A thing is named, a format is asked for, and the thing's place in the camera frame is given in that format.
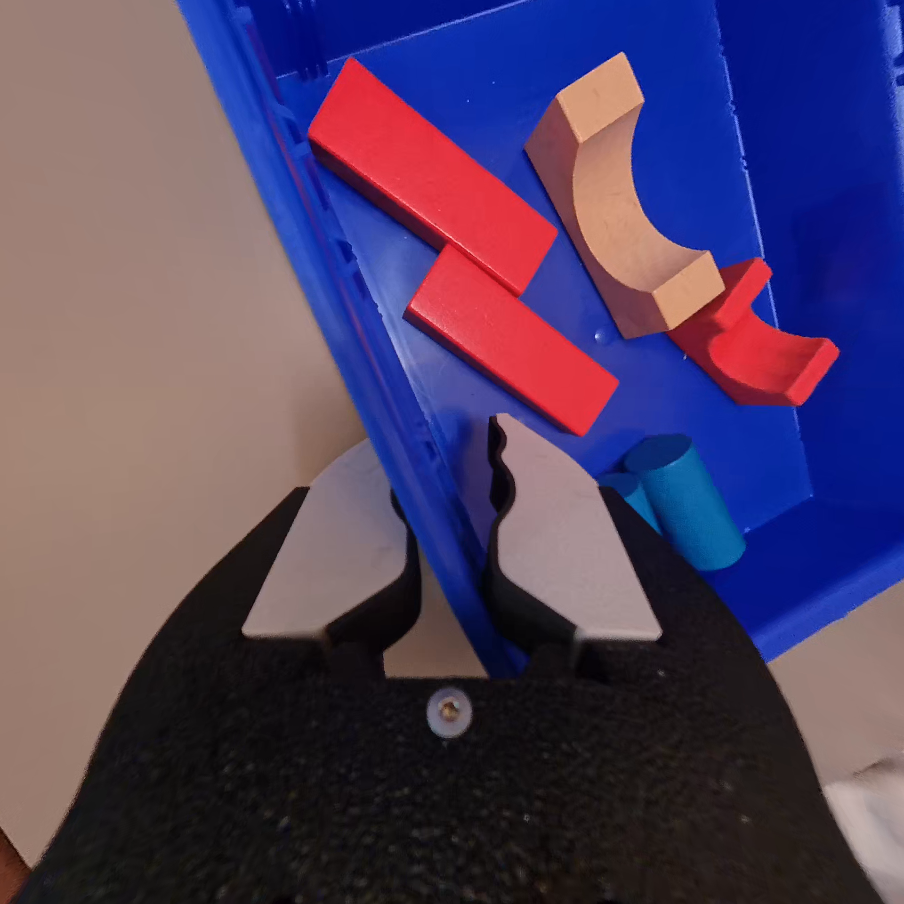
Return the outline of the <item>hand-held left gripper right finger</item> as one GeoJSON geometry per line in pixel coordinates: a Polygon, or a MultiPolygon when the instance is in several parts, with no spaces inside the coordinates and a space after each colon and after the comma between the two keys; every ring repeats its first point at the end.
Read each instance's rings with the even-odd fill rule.
{"type": "Polygon", "coordinates": [[[662,627],[594,478],[508,413],[489,420],[488,461],[484,600],[526,666],[659,652],[662,627]]]}

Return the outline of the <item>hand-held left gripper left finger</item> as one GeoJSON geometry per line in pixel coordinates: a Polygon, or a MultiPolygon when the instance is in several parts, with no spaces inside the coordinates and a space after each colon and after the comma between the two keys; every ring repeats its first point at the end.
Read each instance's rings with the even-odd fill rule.
{"type": "Polygon", "coordinates": [[[307,488],[242,634],[357,646],[381,661],[421,609],[416,536],[366,439],[307,488]]]}

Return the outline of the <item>red wooden plank block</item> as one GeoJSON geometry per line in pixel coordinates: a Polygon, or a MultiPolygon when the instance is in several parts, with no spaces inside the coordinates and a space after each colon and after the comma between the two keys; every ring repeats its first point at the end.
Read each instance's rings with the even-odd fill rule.
{"type": "Polygon", "coordinates": [[[573,436],[588,434],[618,387],[612,373],[449,245],[403,316],[573,436]]]}
{"type": "Polygon", "coordinates": [[[520,297],[558,231],[355,58],[307,131],[315,158],[435,250],[520,297]]]}

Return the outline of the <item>natural wooden arch block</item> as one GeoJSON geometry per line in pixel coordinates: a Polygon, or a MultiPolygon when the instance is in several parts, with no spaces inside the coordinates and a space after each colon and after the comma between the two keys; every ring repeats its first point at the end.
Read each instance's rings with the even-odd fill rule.
{"type": "Polygon", "coordinates": [[[641,205],[632,150],[644,103],[627,55],[619,52],[558,92],[525,143],[627,340],[671,331],[725,288],[710,251],[672,242],[641,205]]]}

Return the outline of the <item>blue plastic bin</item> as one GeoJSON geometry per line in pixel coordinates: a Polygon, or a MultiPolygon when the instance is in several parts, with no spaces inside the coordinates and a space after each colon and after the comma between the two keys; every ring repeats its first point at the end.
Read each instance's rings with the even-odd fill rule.
{"type": "Polygon", "coordinates": [[[770,661],[902,580],[902,2],[180,2],[258,191],[421,548],[494,675],[480,599],[491,415],[593,475],[697,446],[748,548],[710,576],[770,661]],[[647,215],[717,265],[763,257],[766,322],[839,359],[800,408],[730,401],[666,337],[626,341],[560,224],[526,303],[619,380],[584,437],[403,319],[436,252],[318,164],[354,57],[541,215],[524,153],[554,94],[624,51],[647,215]]]}

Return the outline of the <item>teal wooden cylinder block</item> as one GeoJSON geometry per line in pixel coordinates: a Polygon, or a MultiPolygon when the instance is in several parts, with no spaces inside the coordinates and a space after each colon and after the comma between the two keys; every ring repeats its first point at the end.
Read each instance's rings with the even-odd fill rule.
{"type": "Polygon", "coordinates": [[[599,475],[597,485],[609,509],[612,507],[608,497],[617,493],[657,534],[665,538],[660,519],[638,476],[624,471],[611,471],[599,475]]]}
{"type": "Polygon", "coordinates": [[[662,531],[697,571],[720,571],[746,551],[694,442],[684,434],[649,436],[623,458],[643,487],[662,531]]]}

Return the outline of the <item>red wooden arch block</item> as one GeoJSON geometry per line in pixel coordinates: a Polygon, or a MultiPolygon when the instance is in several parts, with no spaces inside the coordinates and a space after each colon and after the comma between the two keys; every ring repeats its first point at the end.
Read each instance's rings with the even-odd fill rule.
{"type": "Polygon", "coordinates": [[[828,338],[786,333],[752,308],[772,277],[762,258],[720,270],[725,288],[667,336],[737,404],[799,407],[838,359],[828,338]]]}

